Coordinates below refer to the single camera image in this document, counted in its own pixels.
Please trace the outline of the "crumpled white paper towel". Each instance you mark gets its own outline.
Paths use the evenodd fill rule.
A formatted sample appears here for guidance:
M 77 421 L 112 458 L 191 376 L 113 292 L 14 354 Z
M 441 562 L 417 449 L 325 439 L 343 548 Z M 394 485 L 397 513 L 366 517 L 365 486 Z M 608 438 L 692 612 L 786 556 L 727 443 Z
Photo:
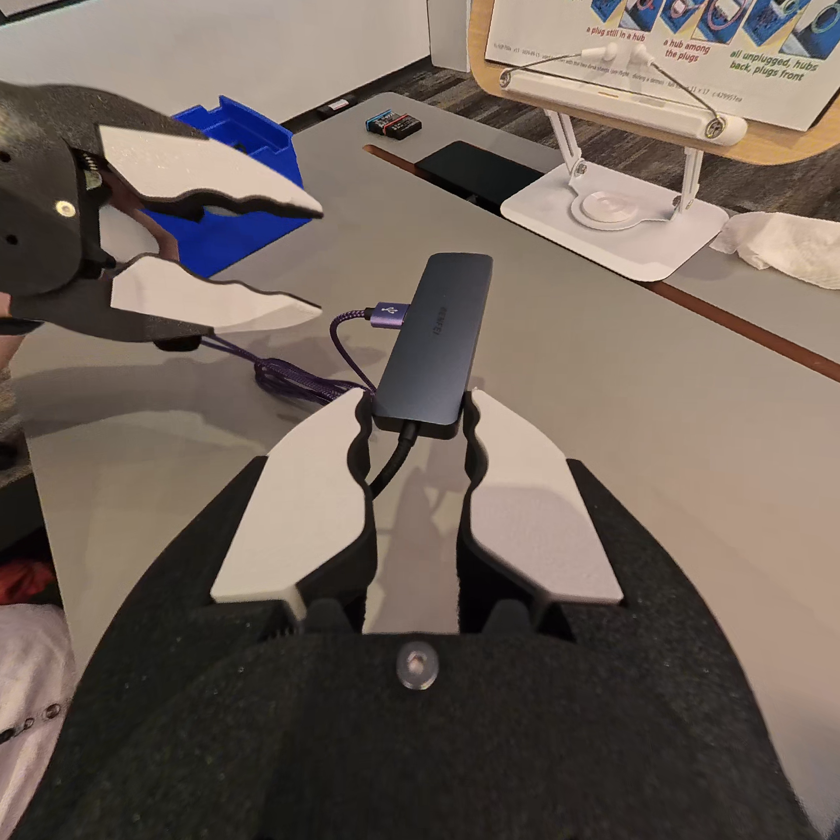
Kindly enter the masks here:
M 710 247 L 757 270 L 772 268 L 815 287 L 839 289 L 839 223 L 787 213 L 733 215 Z

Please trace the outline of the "person's white shirt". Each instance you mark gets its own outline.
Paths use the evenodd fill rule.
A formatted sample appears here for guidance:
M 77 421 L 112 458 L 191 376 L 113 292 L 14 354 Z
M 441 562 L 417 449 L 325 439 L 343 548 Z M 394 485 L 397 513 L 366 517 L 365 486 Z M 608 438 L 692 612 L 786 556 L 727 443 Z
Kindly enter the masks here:
M 77 686 L 64 612 L 1 608 L 1 838 L 12 836 L 56 747 Z

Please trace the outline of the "wooden document stand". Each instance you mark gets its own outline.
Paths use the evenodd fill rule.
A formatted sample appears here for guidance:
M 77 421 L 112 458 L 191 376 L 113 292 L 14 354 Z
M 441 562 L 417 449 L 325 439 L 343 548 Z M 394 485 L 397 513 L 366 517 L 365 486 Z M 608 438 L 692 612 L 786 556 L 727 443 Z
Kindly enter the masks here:
M 704 153 L 751 165 L 785 165 L 838 145 L 838 96 L 810 129 L 795 131 L 720 113 L 705 103 L 690 107 L 490 62 L 494 3 L 472 3 L 472 74 L 485 92 L 543 110 L 563 159 L 508 198 L 501 215 L 622 277 L 664 280 L 720 233 L 727 213 L 697 196 Z M 572 118 L 681 147 L 685 163 L 678 191 L 586 160 Z

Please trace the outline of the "blue plastic bin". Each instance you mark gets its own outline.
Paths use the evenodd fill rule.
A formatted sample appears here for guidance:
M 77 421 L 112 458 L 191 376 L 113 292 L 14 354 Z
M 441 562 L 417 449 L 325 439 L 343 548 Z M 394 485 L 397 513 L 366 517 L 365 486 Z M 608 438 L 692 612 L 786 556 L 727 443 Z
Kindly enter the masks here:
M 173 118 L 302 186 L 291 132 L 233 99 L 221 96 L 218 102 L 216 108 L 194 106 Z M 198 221 L 146 213 L 176 239 L 184 267 L 202 277 L 216 275 L 308 222 L 269 213 L 221 216 L 205 211 Z

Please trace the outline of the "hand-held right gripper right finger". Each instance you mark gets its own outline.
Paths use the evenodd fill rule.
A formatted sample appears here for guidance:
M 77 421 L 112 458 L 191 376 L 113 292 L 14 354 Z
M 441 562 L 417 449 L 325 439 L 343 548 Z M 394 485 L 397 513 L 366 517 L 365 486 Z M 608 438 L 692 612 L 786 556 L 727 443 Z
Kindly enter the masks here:
M 465 548 L 541 606 L 619 605 L 622 587 L 560 447 L 478 388 L 463 418 Z

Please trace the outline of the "black flat panel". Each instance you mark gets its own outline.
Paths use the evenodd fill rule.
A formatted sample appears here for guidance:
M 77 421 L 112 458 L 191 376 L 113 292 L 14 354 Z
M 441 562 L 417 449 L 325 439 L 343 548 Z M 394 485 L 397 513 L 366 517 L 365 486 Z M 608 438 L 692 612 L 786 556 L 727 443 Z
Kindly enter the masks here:
M 496 215 L 501 205 L 542 173 L 465 141 L 455 141 L 415 164 L 428 181 Z

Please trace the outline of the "grey usb hub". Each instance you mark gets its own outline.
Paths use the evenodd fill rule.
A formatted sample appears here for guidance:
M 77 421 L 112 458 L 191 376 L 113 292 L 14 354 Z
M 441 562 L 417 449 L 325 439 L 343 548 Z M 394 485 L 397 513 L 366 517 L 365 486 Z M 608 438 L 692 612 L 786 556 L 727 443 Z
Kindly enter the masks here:
M 376 389 L 379 429 L 411 423 L 420 437 L 456 435 L 493 265 L 483 254 L 429 257 Z

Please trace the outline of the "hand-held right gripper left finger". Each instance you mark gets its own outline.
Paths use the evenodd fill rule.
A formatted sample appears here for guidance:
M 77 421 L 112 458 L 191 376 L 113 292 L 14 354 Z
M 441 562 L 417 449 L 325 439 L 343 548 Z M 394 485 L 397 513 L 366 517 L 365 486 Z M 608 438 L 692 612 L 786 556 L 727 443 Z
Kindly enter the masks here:
M 371 397 L 320 408 L 268 453 L 211 588 L 215 603 L 352 603 L 376 573 Z

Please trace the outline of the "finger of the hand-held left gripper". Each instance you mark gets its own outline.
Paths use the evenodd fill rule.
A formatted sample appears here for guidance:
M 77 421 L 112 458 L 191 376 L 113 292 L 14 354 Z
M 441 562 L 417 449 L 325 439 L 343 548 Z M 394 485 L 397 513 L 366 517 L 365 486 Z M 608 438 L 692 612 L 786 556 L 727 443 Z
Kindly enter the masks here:
M 112 278 L 113 340 L 169 340 L 287 329 L 322 314 L 316 303 L 238 280 L 210 280 L 160 257 L 136 257 Z
M 323 216 L 320 202 L 296 183 L 223 143 L 112 126 L 98 131 L 110 169 L 161 213 L 221 207 L 235 214 Z

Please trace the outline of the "printed instruction sheet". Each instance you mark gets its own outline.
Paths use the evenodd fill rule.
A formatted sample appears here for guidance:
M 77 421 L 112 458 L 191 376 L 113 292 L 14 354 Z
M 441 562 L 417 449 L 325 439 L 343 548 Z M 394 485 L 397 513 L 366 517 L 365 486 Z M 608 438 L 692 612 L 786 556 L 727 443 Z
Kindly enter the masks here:
M 805 131 L 838 96 L 838 40 L 838 1 L 510 1 L 486 59 Z

